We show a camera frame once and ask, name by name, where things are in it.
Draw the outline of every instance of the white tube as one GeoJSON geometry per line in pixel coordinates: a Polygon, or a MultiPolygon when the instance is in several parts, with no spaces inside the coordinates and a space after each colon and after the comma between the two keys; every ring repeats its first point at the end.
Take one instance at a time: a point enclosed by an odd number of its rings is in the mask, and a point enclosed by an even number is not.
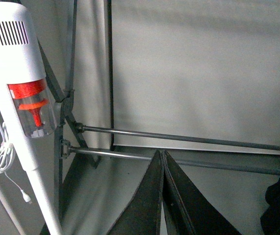
{"type": "Polygon", "coordinates": [[[21,235],[26,235],[26,232],[24,231],[20,221],[18,220],[18,218],[16,217],[15,213],[12,210],[12,207],[10,206],[9,202],[7,201],[7,198],[4,196],[1,188],[0,188],[0,201],[3,205],[3,207],[5,208],[5,210],[7,211],[10,219],[12,220],[13,224],[16,226],[18,232],[21,235]]]}
{"type": "Polygon", "coordinates": [[[48,197],[44,182],[38,169],[27,171],[37,202],[41,208],[44,219],[51,235],[62,235],[62,229],[57,213],[48,197]]]}

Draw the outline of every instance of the white charging cable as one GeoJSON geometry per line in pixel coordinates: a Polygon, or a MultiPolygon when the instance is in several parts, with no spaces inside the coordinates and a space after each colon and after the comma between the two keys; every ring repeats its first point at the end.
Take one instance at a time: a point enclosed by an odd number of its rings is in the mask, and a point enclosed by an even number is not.
{"type": "Polygon", "coordinates": [[[13,144],[9,141],[5,123],[3,123],[2,126],[0,125],[0,134],[2,137],[2,143],[0,146],[0,174],[4,173],[5,176],[20,189],[25,202],[31,204],[32,200],[30,196],[26,194],[24,190],[7,175],[7,170],[12,166],[16,157],[16,150],[14,149],[13,144]]]}

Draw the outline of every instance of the cable plug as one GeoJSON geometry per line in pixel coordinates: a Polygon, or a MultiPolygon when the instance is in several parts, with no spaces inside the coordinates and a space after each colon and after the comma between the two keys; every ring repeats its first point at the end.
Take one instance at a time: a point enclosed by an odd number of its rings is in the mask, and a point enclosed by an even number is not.
{"type": "Polygon", "coordinates": [[[24,192],[23,189],[21,190],[21,193],[23,195],[23,199],[25,200],[25,202],[31,204],[32,200],[31,200],[30,196],[26,192],[24,192]]]}

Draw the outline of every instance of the floor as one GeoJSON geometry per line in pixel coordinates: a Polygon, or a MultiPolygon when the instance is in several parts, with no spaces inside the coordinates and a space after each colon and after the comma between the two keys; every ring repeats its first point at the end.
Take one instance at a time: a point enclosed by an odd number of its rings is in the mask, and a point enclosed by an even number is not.
{"type": "MultiPolygon", "coordinates": [[[[117,146],[116,151],[153,156],[154,149],[117,146]]],[[[169,150],[174,159],[280,168],[280,156],[169,150]]],[[[76,157],[65,179],[65,235],[104,235],[132,198],[148,161],[103,157],[97,169],[76,157]]],[[[276,175],[182,165],[206,199],[243,235],[262,235],[259,218],[267,209],[264,194],[276,175]]],[[[161,234],[166,235],[164,217],[161,234]]]]}

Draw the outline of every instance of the transparent dust container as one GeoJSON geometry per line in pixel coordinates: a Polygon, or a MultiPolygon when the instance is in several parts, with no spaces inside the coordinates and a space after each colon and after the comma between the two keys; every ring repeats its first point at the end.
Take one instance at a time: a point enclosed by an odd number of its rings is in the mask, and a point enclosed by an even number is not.
{"type": "Polygon", "coordinates": [[[45,79],[8,86],[25,135],[39,138],[54,132],[56,119],[45,79]]]}

